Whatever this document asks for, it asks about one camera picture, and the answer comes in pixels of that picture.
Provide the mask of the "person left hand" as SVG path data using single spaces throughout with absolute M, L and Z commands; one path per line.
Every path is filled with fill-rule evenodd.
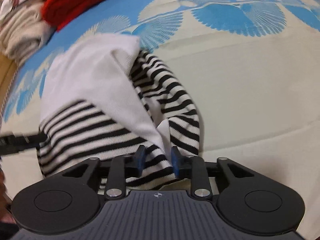
M 9 200 L 6 194 L 6 187 L 5 187 L 5 176 L 3 171 L 0 172 L 0 218 L 1 222 L 15 224 L 15 220 L 12 214 L 8 211 L 7 205 L 9 204 Z

